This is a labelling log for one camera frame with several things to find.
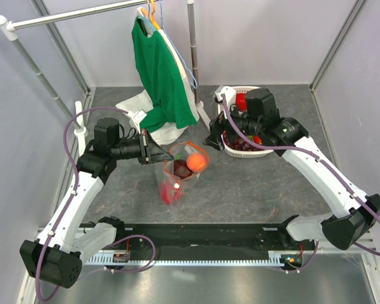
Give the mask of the purple grape bunch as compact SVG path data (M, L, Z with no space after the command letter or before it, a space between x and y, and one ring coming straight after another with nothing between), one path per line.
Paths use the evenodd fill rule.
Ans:
M229 140L227 134L224 132L222 134L222 138L224 140L224 144L235 151L244 151L244 152L261 151L261 149L250 145L239 136L236 136L234 139Z

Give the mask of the orange peach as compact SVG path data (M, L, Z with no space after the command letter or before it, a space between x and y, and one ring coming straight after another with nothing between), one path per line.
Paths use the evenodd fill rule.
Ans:
M202 172L207 167L207 160L201 153L193 153L188 156L186 165L193 172Z

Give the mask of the clear orange zip bag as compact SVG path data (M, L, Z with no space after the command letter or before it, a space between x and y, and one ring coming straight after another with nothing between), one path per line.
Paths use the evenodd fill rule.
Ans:
M168 151L174 159L157 163L155 176L161 200L173 205L192 188L209 166L207 152L191 141L174 144Z

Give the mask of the pink dragon fruit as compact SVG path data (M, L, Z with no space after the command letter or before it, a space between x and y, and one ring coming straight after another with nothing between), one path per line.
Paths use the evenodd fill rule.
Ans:
M173 205L184 195L184 186L178 182L164 180L160 185L160 196L164 204Z

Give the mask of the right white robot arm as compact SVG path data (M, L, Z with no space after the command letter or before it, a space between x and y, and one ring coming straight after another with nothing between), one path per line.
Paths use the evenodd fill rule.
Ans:
M306 239L326 239L334 247L347 250L356 244L379 220L380 195L369 195L350 182L320 151L306 128L296 119L283 117L274 95L264 88L245 94L246 111L235 104L236 90L225 86L215 93L221 107L210 122L210 134L204 144L224 150L224 139L238 138L253 145L251 137L261 142L257 148L272 150L294 166L324 198L330 213L311 217L293 216L286 228L277 233L284 249L294 248Z

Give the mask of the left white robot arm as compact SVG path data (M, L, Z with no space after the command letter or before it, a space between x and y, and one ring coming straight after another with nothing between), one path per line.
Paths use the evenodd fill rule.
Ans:
M124 223L115 217L104 217L88 234L75 237L88 207L119 160L137 159L147 165L173 160L173 156L145 129L130 138L122 137L121 131L116 118L98 120L94 138L77 160L75 177L52 219L35 240L25 240L20 246L29 276L70 288L79 278L83 264L100 249L124 246Z

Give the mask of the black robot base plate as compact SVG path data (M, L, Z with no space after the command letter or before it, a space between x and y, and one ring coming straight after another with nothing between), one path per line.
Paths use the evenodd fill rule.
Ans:
M315 243L295 241L283 224L125 224L116 240L131 235L149 237L157 261L259 260L270 251L308 252Z

